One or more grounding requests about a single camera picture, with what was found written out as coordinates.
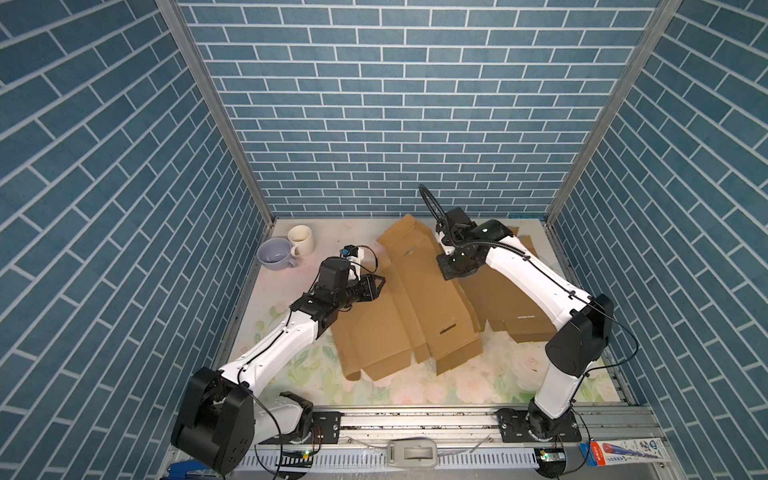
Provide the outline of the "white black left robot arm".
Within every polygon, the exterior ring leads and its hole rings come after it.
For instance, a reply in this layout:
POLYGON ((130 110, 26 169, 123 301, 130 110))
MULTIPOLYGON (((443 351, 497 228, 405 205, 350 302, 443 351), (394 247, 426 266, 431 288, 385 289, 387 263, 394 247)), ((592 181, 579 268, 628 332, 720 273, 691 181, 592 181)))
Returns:
POLYGON ((233 471, 254 444, 307 439, 313 404, 283 392, 266 404, 260 394, 296 355, 314 343, 356 303, 371 302, 386 280, 351 257, 328 257, 312 286, 295 300, 275 329, 235 360, 200 368, 189 380, 171 444, 216 473, 233 471))

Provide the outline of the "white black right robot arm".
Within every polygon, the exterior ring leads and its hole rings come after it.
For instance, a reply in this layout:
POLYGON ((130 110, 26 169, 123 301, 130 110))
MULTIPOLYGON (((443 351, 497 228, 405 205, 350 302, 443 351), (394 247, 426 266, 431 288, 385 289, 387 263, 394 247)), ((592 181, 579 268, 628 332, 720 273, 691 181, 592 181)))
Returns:
POLYGON ((443 252, 438 266, 446 280, 467 277, 486 265, 515 284, 546 314, 556 329, 545 346, 550 366, 529 403, 529 431, 541 441, 573 423, 572 400, 609 344, 613 302, 592 296, 536 258, 502 223, 480 225, 460 208, 430 209, 443 252))

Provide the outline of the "brown cardboard box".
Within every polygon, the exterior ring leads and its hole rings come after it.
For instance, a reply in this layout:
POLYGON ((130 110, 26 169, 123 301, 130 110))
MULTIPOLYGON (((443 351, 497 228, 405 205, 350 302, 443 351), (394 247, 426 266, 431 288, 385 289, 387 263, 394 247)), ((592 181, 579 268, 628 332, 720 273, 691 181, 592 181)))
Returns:
POLYGON ((407 215, 377 242, 384 249, 379 297, 340 313, 331 326, 344 377, 376 381, 428 359, 441 375, 480 355, 475 310, 459 283, 443 278, 432 230, 407 215))

